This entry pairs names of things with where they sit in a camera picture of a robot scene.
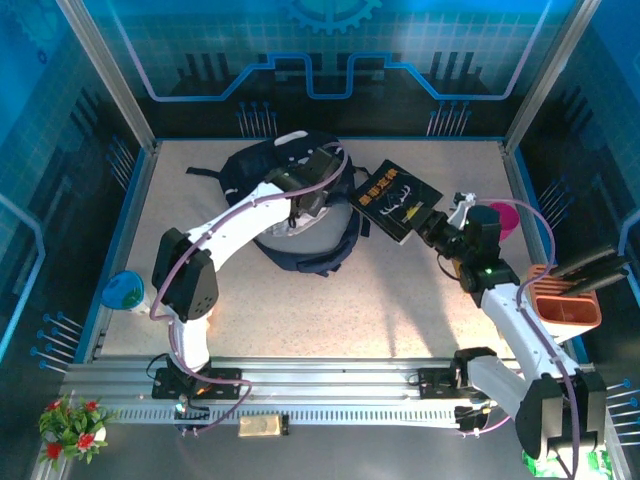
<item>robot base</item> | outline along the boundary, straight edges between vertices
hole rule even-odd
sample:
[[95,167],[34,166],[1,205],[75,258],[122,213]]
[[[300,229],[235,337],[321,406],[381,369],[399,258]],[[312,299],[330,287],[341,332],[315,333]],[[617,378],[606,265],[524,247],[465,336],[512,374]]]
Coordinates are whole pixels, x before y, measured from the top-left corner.
[[[222,380],[242,378],[242,370],[239,368],[212,368],[206,365],[198,373],[209,378]],[[192,400],[238,400],[240,385],[215,385],[200,382],[180,370],[171,359],[167,359],[167,368],[156,370],[151,398],[178,400],[180,395],[186,395]]]

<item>dark blue backpack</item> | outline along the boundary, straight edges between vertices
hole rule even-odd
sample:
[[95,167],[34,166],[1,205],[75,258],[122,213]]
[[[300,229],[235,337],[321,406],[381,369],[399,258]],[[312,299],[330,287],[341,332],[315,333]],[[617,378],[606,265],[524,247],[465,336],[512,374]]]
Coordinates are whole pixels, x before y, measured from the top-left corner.
[[[276,140],[266,140],[233,154],[220,172],[190,167],[187,169],[187,173],[217,178],[229,206],[233,206],[249,195],[272,170],[286,167],[291,162],[300,161],[309,157],[316,148],[338,141],[335,136],[323,132],[308,130],[297,133],[298,135],[291,134],[291,136],[285,135]],[[281,143],[283,139],[287,138],[291,139]],[[337,156],[342,158],[342,152],[337,153]],[[354,174],[355,168],[349,159],[340,181],[327,198],[327,206],[339,203],[348,204],[349,196],[355,189]],[[321,228],[322,225],[323,219],[319,220],[314,227]],[[360,234],[368,236],[369,222],[361,218],[356,210],[351,209],[351,216],[340,240],[327,251],[292,253],[286,251],[286,245],[275,249],[263,245],[257,239],[254,239],[254,242],[276,265],[284,270],[317,273],[326,277],[328,272],[336,272],[340,268],[340,264],[351,254]]]

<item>book cover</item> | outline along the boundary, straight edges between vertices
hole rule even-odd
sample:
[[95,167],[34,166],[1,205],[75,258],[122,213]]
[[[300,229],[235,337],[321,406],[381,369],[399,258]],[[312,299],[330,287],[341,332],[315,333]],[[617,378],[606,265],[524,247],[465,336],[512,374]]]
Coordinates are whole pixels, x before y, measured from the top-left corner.
[[358,187],[351,204],[402,245],[410,233],[410,219],[420,208],[433,208],[442,193],[391,160]]

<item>pink cup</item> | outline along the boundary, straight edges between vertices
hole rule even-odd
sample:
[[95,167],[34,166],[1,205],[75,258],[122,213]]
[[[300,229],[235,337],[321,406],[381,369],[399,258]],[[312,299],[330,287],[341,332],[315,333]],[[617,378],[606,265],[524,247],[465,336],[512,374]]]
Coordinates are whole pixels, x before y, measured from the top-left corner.
[[502,227],[500,241],[502,242],[520,225],[520,215],[515,208],[506,203],[497,202],[489,206],[500,214],[500,226]]

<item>green base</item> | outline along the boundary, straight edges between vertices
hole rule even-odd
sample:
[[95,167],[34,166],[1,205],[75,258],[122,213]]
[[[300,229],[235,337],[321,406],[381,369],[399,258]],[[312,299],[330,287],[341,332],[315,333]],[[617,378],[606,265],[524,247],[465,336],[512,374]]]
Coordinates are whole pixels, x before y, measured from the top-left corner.
[[[546,460],[534,460],[525,452],[522,452],[522,461],[534,477],[567,478],[555,457],[550,457]],[[585,469],[583,462],[588,463],[588,469]],[[580,458],[579,465],[580,475],[577,477],[579,480],[613,480],[611,461],[606,450],[583,455]]]

